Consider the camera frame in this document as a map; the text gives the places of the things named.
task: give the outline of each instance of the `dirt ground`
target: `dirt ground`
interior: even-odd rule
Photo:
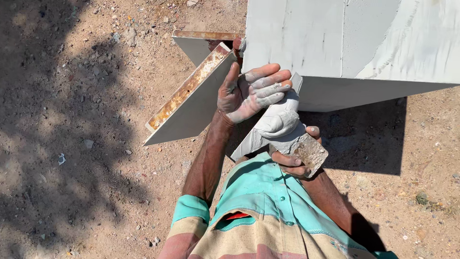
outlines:
[[[142,147],[145,122],[195,68],[171,33],[244,33],[247,7],[161,2],[0,2],[0,258],[159,254],[206,133]],[[135,47],[111,40],[126,28]],[[300,114],[320,127],[338,189],[400,258],[460,257],[459,101],[455,87]]]

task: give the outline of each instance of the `striped fabric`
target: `striped fabric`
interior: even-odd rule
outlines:
[[[227,219],[233,213],[241,216]],[[159,258],[397,258],[350,239],[267,153],[229,173],[214,215],[205,201],[181,196]]]

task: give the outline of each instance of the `small stone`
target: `small stone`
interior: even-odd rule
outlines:
[[[89,139],[85,139],[83,142],[84,142],[84,144],[85,144],[85,146],[86,146],[87,149],[91,149],[91,148],[92,148],[92,145],[93,145],[93,143],[94,143],[94,141],[89,140]]]
[[[92,68],[92,71],[93,71],[94,75],[96,75],[96,76],[99,75],[99,73],[101,72],[101,71],[99,70],[99,68],[96,67],[96,66],[94,66],[94,67]]]
[[[188,0],[187,1],[187,6],[194,6],[194,5],[196,5],[197,2],[198,2],[197,0]]]

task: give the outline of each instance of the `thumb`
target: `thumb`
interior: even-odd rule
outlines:
[[[230,71],[225,77],[224,82],[219,88],[219,97],[226,97],[228,96],[233,89],[236,88],[238,84],[238,75],[240,73],[240,65],[237,62],[233,62],[230,67]]]

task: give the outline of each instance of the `hand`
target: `hand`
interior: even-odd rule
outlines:
[[[321,137],[319,136],[318,127],[305,127],[305,131],[321,144]],[[305,175],[310,174],[310,168],[305,166],[305,164],[295,156],[286,156],[281,154],[279,151],[275,151],[271,154],[271,159],[279,164],[283,172],[292,176],[304,178]]]
[[[291,72],[279,70],[280,65],[268,64],[238,76],[240,66],[234,62],[219,88],[218,110],[236,124],[279,102],[292,86]]]

